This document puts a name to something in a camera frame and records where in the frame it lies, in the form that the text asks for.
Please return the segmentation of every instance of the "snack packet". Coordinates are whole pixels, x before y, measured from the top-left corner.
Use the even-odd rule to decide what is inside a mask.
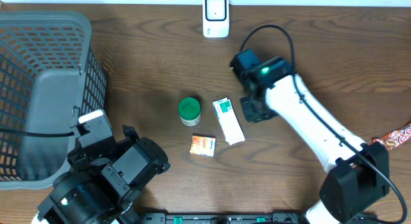
[[[214,137],[193,136],[191,141],[190,153],[212,157],[216,148],[216,139]]]
[[[403,144],[411,137],[411,123],[407,124],[403,128],[394,130],[391,133],[381,137],[375,138],[373,142],[380,142],[387,150],[392,150]]]

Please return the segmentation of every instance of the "wood grain surface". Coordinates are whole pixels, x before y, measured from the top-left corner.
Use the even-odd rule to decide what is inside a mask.
[[[5,11],[73,10],[92,24],[92,47],[109,76],[107,114],[116,139],[136,127],[167,153],[171,169],[156,176],[137,206],[168,212],[306,210],[325,179],[314,154],[280,117],[248,124],[244,96],[228,65],[254,28],[289,31],[297,71],[315,97],[348,129],[371,140],[411,120],[411,9],[232,6],[226,39],[202,35],[201,6],[4,4]],[[250,39],[263,60],[289,57],[286,39],[263,30]],[[178,103],[197,96],[202,120],[184,126]],[[246,141],[229,146],[212,102],[228,96]],[[214,157],[188,153],[192,134],[217,138]],[[411,144],[390,152],[391,179],[411,207]],[[0,222],[29,223],[50,189],[1,191]],[[367,211],[396,220],[394,193]]]

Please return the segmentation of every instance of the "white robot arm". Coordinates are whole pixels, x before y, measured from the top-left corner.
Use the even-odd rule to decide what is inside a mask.
[[[328,173],[336,166],[336,159],[349,159],[354,153],[340,141],[308,110],[295,91],[293,76],[289,75],[274,83],[273,89],[267,89],[266,104],[283,117],[304,139],[320,160],[324,171]],[[305,100],[334,130],[350,142],[358,151],[365,141],[342,126],[309,92],[300,76],[295,76],[299,90]],[[339,223],[319,201],[306,213],[310,223]]]

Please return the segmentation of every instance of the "green lid jar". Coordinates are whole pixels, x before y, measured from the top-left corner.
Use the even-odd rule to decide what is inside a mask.
[[[181,122],[187,126],[194,126],[200,122],[200,103],[194,98],[184,98],[179,104]]]

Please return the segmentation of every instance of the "black wire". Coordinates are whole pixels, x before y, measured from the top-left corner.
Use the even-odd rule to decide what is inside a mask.
[[[9,130],[7,128],[0,128],[0,132],[7,133],[7,134],[16,134],[16,135],[23,135],[27,137],[70,137],[74,135],[73,132],[65,133],[65,134],[36,134],[31,132],[23,132],[17,130]]]
[[[399,219],[398,221],[383,221],[383,220],[379,220],[376,218],[371,218],[371,217],[366,217],[364,218],[364,220],[373,220],[373,221],[377,221],[378,223],[381,224],[400,224],[403,223],[406,218],[407,218],[407,204],[405,203],[404,197],[403,195],[401,195],[401,193],[399,192],[398,188],[396,187],[396,185],[389,179],[387,178],[376,166],[374,166],[371,162],[369,162],[356,148],[354,148],[353,146],[351,146],[344,137],[340,136],[332,127],[330,127],[330,125],[328,123],[325,122],[325,120],[323,120],[312,108],[311,106],[307,103],[307,101],[305,100],[305,95],[302,94],[300,92],[300,90],[298,89],[297,86],[297,82],[295,80],[295,64],[294,64],[294,45],[293,45],[293,41],[291,39],[291,36],[288,34],[288,32],[286,30],[284,30],[282,27],[280,26],[276,26],[276,25],[264,25],[264,26],[260,26],[258,28],[256,28],[254,31],[252,31],[250,33],[250,35],[247,36],[247,38],[244,40],[243,44],[240,47],[240,51],[243,50],[245,43],[248,41],[248,39],[258,30],[261,30],[263,28],[275,28],[278,29],[280,31],[283,32],[283,34],[287,37],[288,42],[290,43],[290,51],[291,51],[291,72],[292,72],[292,76],[293,76],[293,84],[295,87],[295,91],[297,92],[298,96],[300,97],[300,100],[306,105],[306,107],[308,108],[308,110],[310,110],[310,112],[332,133],[334,134],[334,136],[342,143],[345,144],[351,151],[353,151],[360,159],[361,161],[366,164],[368,167],[370,167],[372,170],[374,170],[380,177],[382,177],[388,184],[389,186],[392,188],[392,190],[395,192],[395,194],[398,197],[398,200],[401,204],[401,207],[403,209],[403,215],[401,217],[401,219]]]

